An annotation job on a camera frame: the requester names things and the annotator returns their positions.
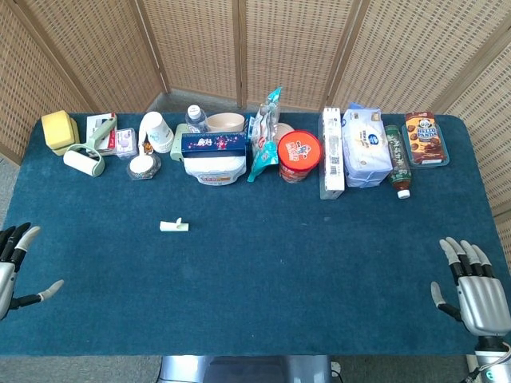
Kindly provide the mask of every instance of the table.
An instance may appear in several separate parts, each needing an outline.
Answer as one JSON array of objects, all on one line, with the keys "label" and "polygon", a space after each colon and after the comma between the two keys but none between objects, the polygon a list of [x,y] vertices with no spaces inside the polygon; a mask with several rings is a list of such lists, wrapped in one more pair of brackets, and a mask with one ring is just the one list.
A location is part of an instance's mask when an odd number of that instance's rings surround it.
[{"label": "table", "polygon": [[[73,117],[83,140],[86,115]],[[119,128],[141,118],[120,114]],[[316,132],[318,118],[280,120]],[[116,157],[93,179],[45,146],[38,122],[6,217],[42,227],[15,293],[65,285],[9,313],[0,354],[471,353],[476,339],[431,302],[432,280],[457,301],[438,240],[478,244],[508,296],[509,274],[466,127],[438,123],[450,164],[415,171],[410,199],[384,182],[322,201],[317,171],[287,184],[273,168],[214,188],[168,155],[152,180],[131,181]],[[190,232],[159,232],[178,217]]]}]

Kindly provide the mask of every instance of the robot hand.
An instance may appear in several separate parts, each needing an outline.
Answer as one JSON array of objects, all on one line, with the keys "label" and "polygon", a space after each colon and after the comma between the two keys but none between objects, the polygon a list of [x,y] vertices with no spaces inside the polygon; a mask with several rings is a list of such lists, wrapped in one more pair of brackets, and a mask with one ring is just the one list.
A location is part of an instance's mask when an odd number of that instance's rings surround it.
[{"label": "robot hand", "polygon": [[486,370],[483,381],[511,382],[511,347],[503,337],[511,331],[511,315],[501,282],[495,278],[486,254],[466,241],[459,244],[452,238],[440,240],[458,291],[460,309],[446,302],[440,286],[431,283],[431,296],[436,307],[450,315],[479,337],[476,356],[480,367],[463,382],[474,381]]},{"label": "robot hand", "polygon": [[6,317],[9,310],[16,310],[51,298],[64,283],[60,280],[41,293],[13,298],[19,268],[30,244],[41,230],[39,226],[28,230],[29,227],[30,223],[24,223],[19,227],[12,226],[0,231],[0,321]]}]

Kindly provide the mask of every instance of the woven folding screen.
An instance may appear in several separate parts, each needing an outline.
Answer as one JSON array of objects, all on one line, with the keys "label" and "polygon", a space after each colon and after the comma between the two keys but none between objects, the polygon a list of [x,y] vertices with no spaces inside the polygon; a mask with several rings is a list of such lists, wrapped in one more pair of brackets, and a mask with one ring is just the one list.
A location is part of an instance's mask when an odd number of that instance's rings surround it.
[{"label": "woven folding screen", "polygon": [[511,272],[511,219],[497,224],[498,235],[501,237],[504,247],[505,258],[508,261],[509,272]]},{"label": "woven folding screen", "polygon": [[144,0],[171,86],[236,98],[230,0]]},{"label": "woven folding screen", "polygon": [[511,202],[511,44],[447,110],[466,123],[494,210]]},{"label": "woven folding screen", "polygon": [[144,112],[162,91],[128,1],[19,0],[63,56],[97,112]]},{"label": "woven folding screen", "polygon": [[20,164],[35,122],[60,109],[89,112],[0,0],[0,152]]},{"label": "woven folding screen", "polygon": [[247,0],[248,100],[318,109],[352,0]]},{"label": "woven folding screen", "polygon": [[428,110],[510,10],[509,0],[372,1],[333,104]]}]

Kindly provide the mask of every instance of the red container lid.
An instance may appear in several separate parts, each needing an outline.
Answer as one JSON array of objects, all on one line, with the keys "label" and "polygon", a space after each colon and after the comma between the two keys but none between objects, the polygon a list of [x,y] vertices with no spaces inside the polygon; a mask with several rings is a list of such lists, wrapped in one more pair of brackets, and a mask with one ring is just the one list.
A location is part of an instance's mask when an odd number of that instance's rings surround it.
[{"label": "red container lid", "polygon": [[284,135],[277,151],[282,165],[295,172],[312,170],[321,159],[319,140],[305,130],[295,130]]}]

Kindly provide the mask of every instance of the blue snack box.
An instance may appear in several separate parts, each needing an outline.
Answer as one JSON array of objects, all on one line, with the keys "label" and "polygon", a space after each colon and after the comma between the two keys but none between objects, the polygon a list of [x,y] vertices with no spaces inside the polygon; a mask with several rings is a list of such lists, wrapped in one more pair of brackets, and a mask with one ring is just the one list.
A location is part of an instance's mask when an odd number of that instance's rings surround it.
[{"label": "blue snack box", "polygon": [[181,139],[181,153],[187,157],[245,156],[245,132],[185,133]]}]

